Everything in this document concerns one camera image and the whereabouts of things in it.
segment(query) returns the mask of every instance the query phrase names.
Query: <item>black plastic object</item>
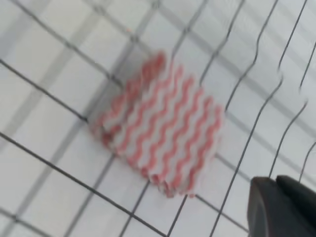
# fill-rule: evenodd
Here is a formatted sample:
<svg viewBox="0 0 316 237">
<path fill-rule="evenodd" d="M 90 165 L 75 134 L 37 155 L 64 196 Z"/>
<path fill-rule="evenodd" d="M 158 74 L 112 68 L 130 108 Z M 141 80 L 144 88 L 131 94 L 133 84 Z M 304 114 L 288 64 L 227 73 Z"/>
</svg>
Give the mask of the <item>black plastic object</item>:
<svg viewBox="0 0 316 237">
<path fill-rule="evenodd" d="M 251 237 L 316 237 L 316 194 L 288 176 L 251 180 Z"/>
</svg>

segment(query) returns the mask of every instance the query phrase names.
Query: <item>white surface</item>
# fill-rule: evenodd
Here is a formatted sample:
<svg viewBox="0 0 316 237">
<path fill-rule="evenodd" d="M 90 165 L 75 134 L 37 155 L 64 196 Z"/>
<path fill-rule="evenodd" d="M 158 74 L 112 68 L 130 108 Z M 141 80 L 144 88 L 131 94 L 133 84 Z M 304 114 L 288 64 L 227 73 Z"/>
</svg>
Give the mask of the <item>white surface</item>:
<svg viewBox="0 0 316 237">
<path fill-rule="evenodd" d="M 33 12 L 44 25 L 27 16 L 14 1 Z M 52 237 L 62 237 L 66 232 L 71 237 L 158 237 L 170 231 L 183 198 L 167 199 L 149 186 L 135 207 L 146 180 L 117 159 L 100 177 L 111 153 L 91 137 L 84 121 L 18 75 L 43 86 L 84 117 L 100 92 L 105 91 L 108 100 L 119 91 L 105 72 L 115 72 L 124 83 L 148 57 L 147 49 L 164 49 L 170 54 L 179 43 L 183 28 L 196 16 L 175 58 L 185 65 L 187 73 L 200 79 L 225 39 L 240 0 L 209 0 L 200 14 L 196 12 L 202 0 L 162 0 L 162 6 L 153 8 L 155 1 L 0 1 L 0 57 L 12 67 L 0 66 L 0 131 L 26 149 L 0 140 L 0 235 L 5 229 L 8 234 L 4 237 L 41 237 L 41 232 Z M 256 64 L 231 100 L 219 158 L 210 164 L 199 192 L 214 208 L 199 198 L 187 199 L 171 237 L 210 235 L 258 113 L 279 83 L 277 65 L 303 2 L 279 0 L 261 35 Z M 224 105 L 255 57 L 256 40 L 273 3 L 274 0 L 246 0 L 226 44 L 205 74 L 205 91 Z M 105 16 L 97 14 L 91 4 L 103 6 L 105 12 L 101 15 Z M 269 174 L 281 138 L 307 97 L 306 108 L 284 137 L 272 178 L 287 174 L 299 179 L 306 154 L 315 142 L 315 55 L 302 94 L 298 89 L 316 40 L 315 12 L 315 2 L 308 1 L 281 64 L 284 82 L 261 112 L 244 152 L 239 170 L 248 178 Z M 79 53 L 46 27 L 69 40 L 68 43 L 75 43 Z M 139 33 L 140 43 L 129 39 L 135 32 Z M 313 190 L 315 149 L 307 159 L 302 178 L 302 183 Z M 37 156 L 61 170 L 51 170 L 38 190 L 30 193 L 47 168 Z M 94 187 L 97 194 L 82 207 L 89 195 L 85 185 Z M 248 192 L 248 180 L 238 173 L 223 209 L 225 215 L 246 229 Z M 131 211 L 141 220 L 131 218 L 123 233 Z M 10 225 L 12 220 L 7 212 L 17 214 L 17 224 Z M 247 235 L 221 215 L 212 237 Z"/>
</svg>

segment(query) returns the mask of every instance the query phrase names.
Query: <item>pink and white striped sponge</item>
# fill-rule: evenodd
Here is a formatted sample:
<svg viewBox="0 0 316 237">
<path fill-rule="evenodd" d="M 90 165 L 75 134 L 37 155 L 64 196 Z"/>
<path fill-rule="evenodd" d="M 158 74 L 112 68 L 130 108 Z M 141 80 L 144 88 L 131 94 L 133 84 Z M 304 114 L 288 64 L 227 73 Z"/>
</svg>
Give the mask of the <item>pink and white striped sponge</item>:
<svg viewBox="0 0 316 237">
<path fill-rule="evenodd" d="M 92 132 L 166 194 L 193 197 L 220 141 L 224 109 L 159 52 L 103 111 Z"/>
</svg>

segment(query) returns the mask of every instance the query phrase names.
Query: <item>wavy pink stripe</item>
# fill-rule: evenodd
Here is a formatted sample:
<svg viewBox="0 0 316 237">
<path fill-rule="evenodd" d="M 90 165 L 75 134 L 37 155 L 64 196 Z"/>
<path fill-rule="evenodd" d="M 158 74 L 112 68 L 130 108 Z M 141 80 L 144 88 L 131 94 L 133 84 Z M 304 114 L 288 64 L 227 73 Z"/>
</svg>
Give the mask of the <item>wavy pink stripe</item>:
<svg viewBox="0 0 316 237">
<path fill-rule="evenodd" d="M 208 114 L 209 114 L 209 110 L 207 109 L 207 107 L 209 106 L 210 103 L 212 103 L 212 99 L 209 98 L 204 102 L 203 105 L 203 109 L 204 109 L 204 113 L 202 115 L 202 117 L 196 122 L 195 125 L 195 133 L 194 135 L 186 142 L 185 144 L 185 149 L 186 149 L 186 156 L 179 160 L 177 165 L 176 165 L 176 176 L 173 179 L 171 185 L 173 187 L 177 187 L 182 179 L 182 168 L 183 166 L 188 163 L 190 161 L 190 159 L 192 158 L 191 156 L 191 152 L 190 152 L 190 147 L 198 141 L 200 134 L 201 134 L 201 126 L 206 122 L 206 120 L 208 119 Z"/>
<path fill-rule="evenodd" d="M 192 107 L 184 115 L 184 121 L 185 121 L 184 125 L 180 129 L 178 129 L 172 137 L 172 141 L 173 141 L 172 149 L 163 155 L 163 158 L 162 158 L 163 170 L 161 174 L 159 175 L 161 179 L 163 179 L 170 170 L 169 160 L 176 154 L 178 150 L 178 138 L 180 137 L 180 135 L 185 134 L 188 131 L 190 127 L 189 125 L 190 116 L 198 110 L 198 99 L 201 95 L 202 95 L 202 91 L 199 91 L 198 93 L 194 95 L 194 98 L 193 98 L 194 102 L 192 104 Z"/>
<path fill-rule="evenodd" d="M 156 122 L 158 121 L 158 119 L 163 117 L 169 111 L 168 102 L 169 102 L 169 100 L 174 98 L 176 96 L 176 94 L 177 94 L 178 80 L 181 78 L 182 72 L 183 72 L 183 67 L 180 66 L 177 69 L 177 72 L 175 74 L 175 79 L 174 79 L 175 80 L 175 86 L 174 86 L 174 89 L 171 92 L 167 93 L 164 96 L 164 98 L 163 98 L 163 104 L 164 104 L 163 109 L 160 110 L 159 112 L 153 114 L 153 116 L 150 118 L 150 121 L 149 121 L 149 124 L 150 124 L 149 128 L 137 138 L 137 141 L 136 141 L 136 146 L 137 146 L 136 152 L 130 157 L 132 162 L 136 162 L 142 156 L 142 154 L 143 154 L 143 149 L 142 149 L 143 142 L 146 139 L 148 139 L 148 138 L 150 138 L 152 136 L 152 134 L 153 134 L 153 132 L 155 130 Z M 167 82 L 167 84 L 165 84 L 163 87 L 159 87 L 159 89 L 164 89 L 166 86 L 170 85 L 170 83 L 172 82 L 172 75 L 171 74 L 169 75 L 167 80 L 165 80 L 165 82 Z"/>
<path fill-rule="evenodd" d="M 118 150 L 121 152 L 122 150 L 125 150 L 127 147 L 127 144 L 130 141 L 130 137 L 131 137 L 131 133 L 133 130 L 135 130 L 137 127 L 139 127 L 143 121 L 143 113 L 145 110 L 149 109 L 150 107 L 152 107 L 156 101 L 157 101 L 157 93 L 161 88 L 165 88 L 168 85 L 168 79 L 157 83 L 155 88 L 154 88 L 154 92 L 151 95 L 151 97 L 145 101 L 142 102 L 141 106 L 139 107 L 138 111 L 137 111 L 137 120 L 135 123 L 131 124 L 130 126 L 128 126 L 128 128 L 126 129 L 126 135 L 125 135 L 125 139 L 123 140 L 123 142 L 118 146 Z"/>
<path fill-rule="evenodd" d="M 205 142 L 205 144 L 199 149 L 197 156 L 198 156 L 198 162 L 196 164 L 196 166 L 194 168 L 192 168 L 192 170 L 190 171 L 190 175 L 189 175 L 189 186 L 187 188 L 187 190 L 191 190 L 195 184 L 195 175 L 197 172 L 199 172 L 203 165 L 204 165 L 204 153 L 205 151 L 209 150 L 210 147 L 213 145 L 213 134 L 215 131 L 218 131 L 222 125 L 222 118 L 221 118 L 221 111 L 222 109 L 220 107 L 216 107 L 215 108 L 215 115 L 216 115 L 216 121 L 215 123 L 210 126 L 208 128 L 208 130 L 206 131 L 206 136 L 209 138 L 208 141 Z"/>
<path fill-rule="evenodd" d="M 166 122 L 162 128 L 160 129 L 160 139 L 156 144 L 151 145 L 150 147 L 150 160 L 148 162 L 148 164 L 146 165 L 148 169 L 152 169 L 154 167 L 154 165 L 156 164 L 156 151 L 165 143 L 165 136 L 166 136 L 166 131 L 167 129 L 169 129 L 170 127 L 174 126 L 175 123 L 178 120 L 179 117 L 179 110 L 181 108 L 182 105 L 184 105 L 187 100 L 188 100 L 188 90 L 191 87 L 191 85 L 193 84 L 193 80 L 187 80 L 185 83 L 183 83 L 182 86 L 182 90 L 183 90 L 183 94 L 182 94 L 182 98 L 179 102 L 177 102 L 177 104 L 175 105 L 175 110 L 174 110 L 174 117 Z"/>
</svg>

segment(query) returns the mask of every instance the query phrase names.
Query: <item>metal grid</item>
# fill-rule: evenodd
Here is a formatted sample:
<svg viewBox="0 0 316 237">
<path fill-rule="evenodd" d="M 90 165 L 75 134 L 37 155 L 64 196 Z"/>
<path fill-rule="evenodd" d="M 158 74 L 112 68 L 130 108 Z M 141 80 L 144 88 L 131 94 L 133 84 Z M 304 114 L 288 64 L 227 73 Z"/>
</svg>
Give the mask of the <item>metal grid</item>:
<svg viewBox="0 0 316 237">
<path fill-rule="evenodd" d="M 61 99 L 59 99 L 54 94 L 49 92 L 49 87 L 54 83 L 56 75 L 58 74 L 58 72 L 60 72 L 63 69 L 64 65 L 67 63 L 67 61 L 71 58 L 71 56 L 73 54 L 78 55 L 84 61 L 86 61 L 88 64 L 90 64 L 93 68 L 95 68 L 97 71 L 101 72 L 104 75 L 104 77 L 108 78 L 108 80 L 109 80 L 108 83 L 112 82 L 117 87 L 122 88 L 124 86 L 123 80 L 121 80 L 121 78 L 119 78 L 117 76 L 117 74 L 118 74 L 118 71 L 120 70 L 120 68 L 124 65 L 128 56 L 132 53 L 133 49 L 135 47 L 140 47 L 140 49 L 142 49 L 144 51 L 144 53 L 146 53 L 146 54 L 151 52 L 150 46 L 146 45 L 146 43 L 142 41 L 142 34 L 144 33 L 145 29 L 147 28 L 148 24 L 150 23 L 150 20 L 157 13 L 161 14 L 175 28 L 177 28 L 178 30 L 181 31 L 181 35 L 180 35 L 179 39 L 177 40 L 177 42 L 174 45 L 173 50 L 172 50 L 173 57 L 176 57 L 180 46 L 183 44 L 183 41 L 186 38 L 190 38 L 190 40 L 192 40 L 199 48 L 201 48 L 202 50 L 207 52 L 207 54 L 209 55 L 209 60 L 206 64 L 206 67 L 203 70 L 201 77 L 199 78 L 201 85 L 203 85 L 203 81 L 204 81 L 208 71 L 210 70 L 210 68 L 215 60 L 220 60 L 221 62 L 224 62 L 224 64 L 228 68 L 232 68 L 231 71 L 233 73 L 235 73 L 236 71 L 239 71 L 238 75 L 240 75 L 238 77 L 238 80 L 236 81 L 233 89 L 232 89 L 232 92 L 230 93 L 230 96 L 229 96 L 227 104 L 226 104 L 227 119 L 229 121 L 231 121 L 233 124 L 235 124 L 237 127 L 239 127 L 240 130 L 244 131 L 245 133 L 247 133 L 249 135 L 247 137 L 246 143 L 245 143 L 244 148 L 242 150 L 242 154 L 241 154 L 240 158 L 238 159 L 237 164 L 231 164 L 231 162 L 226 157 L 223 157 L 221 154 L 217 154 L 217 158 L 221 162 L 223 162 L 223 164 L 225 164 L 229 169 L 233 170 L 233 172 L 234 172 L 220 208 L 214 206 L 212 203 L 210 203 L 209 201 L 207 201 L 204 197 L 202 197 L 200 195 L 197 195 L 197 197 L 196 197 L 196 199 L 198 201 L 201 201 L 203 204 L 205 204 L 205 208 L 211 208 L 212 210 L 217 212 L 217 217 L 214 221 L 214 225 L 212 227 L 210 227 L 209 236 L 210 237 L 215 236 L 214 231 L 216 230 L 216 227 L 217 227 L 217 224 L 219 222 L 220 217 L 226 218 L 227 220 L 232 222 L 235 226 L 240 228 L 244 232 L 244 236 L 247 235 L 247 232 L 248 232 L 247 227 L 244 226 L 243 224 L 241 224 L 239 220 L 235 220 L 234 218 L 230 217 L 230 215 L 224 213 L 223 209 L 224 209 L 224 206 L 226 204 L 227 198 L 229 196 L 229 193 L 230 193 L 230 190 L 232 188 L 232 185 L 234 183 L 235 178 L 238 176 L 238 177 L 241 177 L 242 179 L 246 180 L 247 182 L 249 182 L 249 180 L 251 178 L 247 174 L 245 174 L 244 172 L 239 170 L 239 168 L 240 168 L 240 165 L 243 161 L 244 155 L 247 151 L 248 145 L 252 139 L 254 139 L 258 143 L 260 143 L 261 146 L 263 146 L 265 149 L 267 149 L 270 153 L 275 154 L 270 172 L 269 172 L 269 174 L 267 174 L 267 175 L 269 175 L 269 177 L 271 177 L 271 175 L 272 175 L 272 172 L 273 172 L 273 169 L 274 169 L 274 166 L 275 166 L 277 159 L 280 159 L 283 162 L 287 163 L 287 165 L 289 167 L 291 167 L 293 170 L 296 170 L 299 172 L 299 174 L 300 174 L 299 180 L 301 180 L 302 177 L 304 177 L 306 180 L 308 180 L 308 182 L 315 185 L 315 187 L 316 187 L 316 181 L 313 179 L 313 177 L 304 173 L 304 169 L 306 167 L 308 157 L 309 157 L 311 151 L 313 150 L 315 143 L 313 143 L 312 146 L 306 151 L 306 157 L 304 160 L 303 167 L 297 166 L 295 163 L 293 163 L 291 161 L 291 159 L 286 157 L 284 154 L 280 153 L 280 149 L 281 149 L 282 143 L 284 141 L 284 138 L 286 137 L 289 128 L 294 123 L 297 126 L 299 126 L 303 131 L 312 135 L 312 137 L 315 137 L 316 132 L 312 128 L 312 125 L 306 123 L 302 119 L 300 120 L 300 115 L 304 111 L 304 109 L 307 107 L 308 103 L 304 103 L 302 108 L 297 113 L 293 113 L 284 104 L 282 104 L 282 102 L 278 101 L 277 99 L 274 99 L 274 95 L 282 87 L 283 79 L 280 80 L 278 85 L 268 95 L 264 94 L 262 92 L 260 85 L 254 83 L 254 82 L 251 82 L 251 81 L 249 82 L 249 79 L 248 79 L 249 72 L 256 65 L 258 57 L 260 57 L 259 55 L 261 52 L 259 52 L 259 51 L 260 51 L 261 37 L 262 37 L 264 31 L 266 30 L 266 27 L 269 23 L 270 17 L 272 16 L 272 14 L 275 10 L 275 7 L 278 4 L 279 5 L 282 4 L 281 1 L 275 0 L 274 3 L 272 4 L 270 11 L 269 11 L 269 14 L 266 16 L 265 21 L 261 25 L 261 30 L 260 30 L 260 33 L 259 33 L 257 40 L 256 40 L 256 49 L 255 49 L 253 61 L 242 72 L 240 72 L 239 69 L 236 70 L 236 67 L 234 69 L 234 66 L 231 65 L 231 63 L 228 62 L 227 59 L 225 59 L 223 57 L 221 52 L 222 52 L 223 48 L 225 47 L 225 45 L 227 44 L 227 42 L 229 41 L 230 35 L 232 32 L 232 28 L 234 27 L 234 23 L 235 23 L 238 15 L 240 13 L 240 11 L 243 9 L 245 3 L 247 2 L 247 0 L 238 1 L 238 7 L 236 8 L 234 15 L 229 23 L 226 37 L 222 40 L 222 42 L 218 45 L 217 48 L 213 48 L 212 46 L 210 46 L 209 43 L 205 39 L 203 39 L 201 36 L 196 34 L 196 32 L 194 30 L 192 30 L 193 25 L 199 19 L 200 15 L 202 14 L 203 10 L 205 9 L 205 6 L 207 4 L 209 4 L 209 2 L 211 2 L 212 0 L 201 1 L 200 6 L 197 8 L 197 10 L 192 15 L 190 21 L 187 24 L 183 23 L 181 21 L 181 19 L 178 18 L 174 14 L 174 12 L 172 12 L 172 10 L 168 9 L 168 7 L 165 6 L 164 1 L 162 1 L 162 0 L 148 1 L 147 4 L 149 4 L 151 6 L 150 10 L 146 13 L 144 18 L 142 19 L 141 24 L 139 24 L 139 26 L 134 31 L 134 33 L 131 33 L 130 30 L 128 30 L 124 25 L 122 25 L 119 21 L 117 21 L 111 14 L 109 14 L 109 12 L 107 11 L 107 7 L 111 4 L 111 2 L 107 2 L 105 4 L 105 3 L 101 3 L 101 2 L 96 3 L 96 2 L 91 1 L 91 0 L 78 0 L 78 1 L 83 1 L 85 4 L 87 4 L 88 7 L 93 9 L 93 11 L 91 12 L 91 14 L 89 16 L 86 17 L 86 20 L 81 25 L 80 29 L 78 29 L 77 33 L 75 33 L 71 39 L 66 39 L 62 35 L 58 34 L 48 24 L 44 23 L 40 19 L 40 17 L 38 17 L 40 15 L 40 13 L 47 7 L 47 5 L 49 5 L 49 3 L 51 1 L 45 0 L 45 1 L 42 1 L 41 3 L 39 3 L 39 1 L 34 0 L 29 5 L 24 5 L 23 1 L 19 1 L 19 0 L 12 0 L 11 1 L 11 3 L 13 3 L 16 7 L 18 7 L 22 12 L 21 18 L 15 22 L 16 25 L 21 24 L 21 19 L 23 20 L 23 19 L 25 19 L 25 17 L 26 18 L 29 17 L 32 20 L 32 24 L 38 24 L 41 28 L 43 28 L 44 30 L 49 32 L 49 34 L 53 38 L 55 38 L 56 40 L 58 40 L 60 43 L 62 43 L 64 45 L 65 49 L 60 54 L 61 60 L 57 60 L 57 63 L 50 67 L 50 69 L 49 69 L 50 72 L 47 72 L 45 74 L 45 76 L 42 78 L 42 80 L 38 83 L 34 82 L 34 80 L 32 80 L 31 78 L 28 78 L 26 75 L 24 75 L 22 72 L 20 72 L 19 69 L 14 68 L 13 66 L 11 66 L 9 63 L 6 62 L 4 55 L 6 55 L 8 53 L 8 51 L 6 51 L 6 50 L 0 51 L 1 52 L 0 63 L 2 64 L 2 66 L 4 68 L 8 69 L 9 71 L 13 72 L 14 74 L 16 74 L 20 79 L 22 79 L 23 81 L 25 81 L 26 83 L 28 83 L 29 85 L 31 85 L 34 88 L 34 91 L 28 97 L 28 99 L 23 103 L 23 105 L 19 108 L 19 111 L 16 112 L 16 114 L 14 114 L 14 118 L 12 119 L 12 122 L 9 123 L 5 127 L 5 129 L 0 132 L 0 136 L 3 139 L 3 141 L 1 141 L 1 143 L 0 143 L 0 150 L 3 151 L 5 146 L 7 146 L 7 144 L 13 144 L 18 149 L 21 149 L 24 152 L 28 153 L 32 158 L 37 159 L 46 165 L 46 168 L 42 171 L 41 175 L 34 182 L 34 184 L 32 185 L 32 188 L 29 190 L 27 195 L 24 197 L 22 202 L 19 204 L 19 207 L 15 213 L 10 213 L 9 211 L 5 210 L 5 207 L 0 208 L 0 213 L 10 220 L 8 222 L 8 224 L 4 227 L 1 236 L 3 236 L 3 237 L 12 236 L 11 235 L 12 232 L 19 225 L 22 225 L 23 227 L 25 227 L 29 231 L 33 232 L 34 234 L 37 234 L 38 236 L 52 236 L 50 233 L 47 233 L 45 229 L 41 229 L 40 227 L 38 227 L 36 225 L 28 223 L 28 221 L 24 220 L 21 216 L 24 214 L 24 212 L 27 210 L 27 208 L 29 208 L 31 202 L 37 196 L 37 194 L 39 193 L 39 191 L 41 190 L 41 188 L 45 184 L 47 178 L 51 175 L 51 173 L 53 171 L 56 171 L 56 172 L 60 173 L 61 175 L 71 179 L 72 181 L 77 183 L 79 186 L 81 186 L 89 191 L 89 195 L 84 199 L 84 202 L 82 203 L 81 207 L 78 209 L 76 215 L 73 217 L 70 225 L 68 226 L 66 231 L 63 233 L 63 236 L 65 236 L 65 237 L 72 236 L 73 230 L 78 225 L 80 218 L 85 213 L 89 203 L 91 202 L 91 200 L 94 196 L 98 196 L 104 202 L 110 203 L 111 205 L 113 205 L 114 207 L 118 208 L 119 210 L 121 210 L 122 212 L 124 212 L 128 215 L 128 218 L 127 218 L 125 224 L 123 225 L 123 228 L 119 234 L 120 237 L 124 236 L 131 220 L 137 220 L 138 222 L 140 222 L 144 226 L 148 227 L 152 231 L 156 232 L 160 236 L 163 236 L 163 237 L 173 236 L 172 231 L 173 231 L 173 229 L 177 223 L 177 220 L 178 220 L 179 216 L 181 215 L 181 211 L 182 211 L 182 209 L 187 201 L 186 196 L 183 198 L 183 200 L 178 208 L 178 211 L 173 218 L 173 222 L 172 222 L 168 232 L 164 233 L 163 231 L 159 230 L 154 225 L 150 224 L 149 222 L 147 222 L 143 218 L 140 218 L 136 214 L 136 210 L 137 210 L 139 204 L 142 202 L 144 194 L 146 193 L 146 191 L 149 187 L 149 182 L 147 182 L 145 184 L 145 186 L 143 187 L 143 189 L 142 189 L 136 203 L 134 204 L 134 207 L 132 208 L 132 210 L 126 209 L 122 205 L 118 204 L 115 200 L 110 199 L 109 197 L 107 197 L 106 195 L 104 195 L 100 191 L 98 191 L 98 187 L 100 186 L 104 177 L 106 177 L 107 172 L 111 169 L 111 165 L 114 162 L 113 155 L 107 161 L 106 165 L 104 166 L 104 168 L 100 172 L 99 176 L 97 177 L 97 179 L 93 185 L 86 184 L 85 182 L 76 178 L 72 174 L 70 174 L 67 171 L 58 167 L 58 165 L 57 165 L 58 161 L 61 159 L 62 155 L 67 150 L 68 146 L 71 144 L 71 142 L 74 140 L 74 138 L 78 134 L 79 129 L 81 127 L 83 127 L 85 123 L 87 123 L 87 116 L 91 113 L 93 108 L 97 105 L 98 101 L 100 101 L 102 93 L 98 93 L 98 96 L 96 98 L 93 98 L 90 101 L 88 109 L 86 109 L 83 113 L 81 113 L 81 112 L 78 112 L 75 108 L 72 108 L 71 106 L 67 105 L 65 102 L 63 102 Z M 303 5 L 301 7 L 301 10 L 299 12 L 299 15 L 295 17 L 296 20 L 295 20 L 295 24 L 293 25 L 292 32 L 287 40 L 286 46 L 282 52 L 282 56 L 279 59 L 278 68 L 277 68 L 278 70 L 281 68 L 282 61 L 284 59 L 284 56 L 287 53 L 287 49 L 291 43 L 292 36 L 297 28 L 297 25 L 300 21 L 300 18 L 304 14 L 304 9 L 305 9 L 306 3 L 307 3 L 307 0 L 304 1 Z M 97 22 L 97 19 L 101 19 L 101 18 L 102 19 L 104 18 L 107 21 L 109 21 L 116 29 L 118 29 L 127 38 L 129 38 L 128 43 L 125 45 L 125 48 L 123 50 L 122 55 L 120 55 L 120 58 L 116 62 L 116 67 L 115 67 L 116 69 L 113 70 L 112 72 L 110 72 L 108 69 L 104 68 L 99 63 L 95 62 L 91 57 L 89 57 L 82 50 L 80 50 L 80 45 L 82 44 L 82 42 L 84 42 L 87 35 L 89 35 L 89 33 L 91 32 L 94 24 L 96 24 L 96 22 Z M 2 36 L 2 38 L 0 38 L 1 43 L 5 42 L 6 34 L 4 34 L 4 36 Z M 311 61 L 313 58 L 314 50 L 315 50 L 315 45 L 310 53 L 309 61 L 305 65 L 305 70 L 304 70 L 303 77 L 301 78 L 300 86 L 302 86 L 304 79 L 306 77 L 306 74 L 309 70 L 309 67 L 310 67 L 310 64 L 311 64 Z M 247 124 L 244 124 L 244 121 L 241 121 L 240 119 L 238 119 L 229 110 L 229 108 L 230 108 L 229 106 L 231 104 L 231 101 L 232 101 L 236 91 L 238 90 L 240 83 L 244 80 L 248 81 L 247 83 L 248 83 L 248 86 L 250 87 L 251 90 L 253 90 L 255 93 L 257 93 L 259 96 L 261 96 L 264 99 L 264 103 L 262 104 L 262 106 L 259 110 L 259 113 L 257 114 L 257 116 L 255 118 L 255 122 L 253 125 L 251 125 L 251 129 L 249 129 Z M 100 91 L 102 92 L 106 86 L 108 86 L 106 83 L 104 85 L 102 85 L 103 88 Z M 39 103 L 40 99 L 44 96 L 49 97 L 55 103 L 62 106 L 63 108 L 65 108 L 67 111 L 69 111 L 70 113 L 72 113 L 73 115 L 75 115 L 78 118 L 78 121 L 76 121 L 76 123 L 70 129 L 67 136 L 63 139 L 63 142 L 61 143 L 60 147 L 54 153 L 53 158 L 50 160 L 47 160 L 46 158 L 40 156 L 36 152 L 32 151 L 32 149 L 24 146 L 23 144 L 17 142 L 14 139 L 15 132 L 19 129 L 19 127 L 22 125 L 23 121 L 32 112 L 32 109 L 34 109 L 36 107 L 36 105 Z M 285 115 L 286 117 L 288 117 L 290 119 L 290 123 L 287 125 L 287 127 L 282 135 L 282 138 L 281 138 L 279 144 L 277 145 L 276 149 L 274 147 L 271 147 L 269 145 L 269 142 L 266 141 L 264 138 L 262 138 L 262 136 L 260 134 L 256 133 L 256 130 L 255 130 L 257 122 L 260 119 L 260 115 L 264 111 L 267 104 L 271 104 L 272 106 L 277 108 L 279 111 L 281 111 L 283 113 L 283 115 Z"/>
</svg>

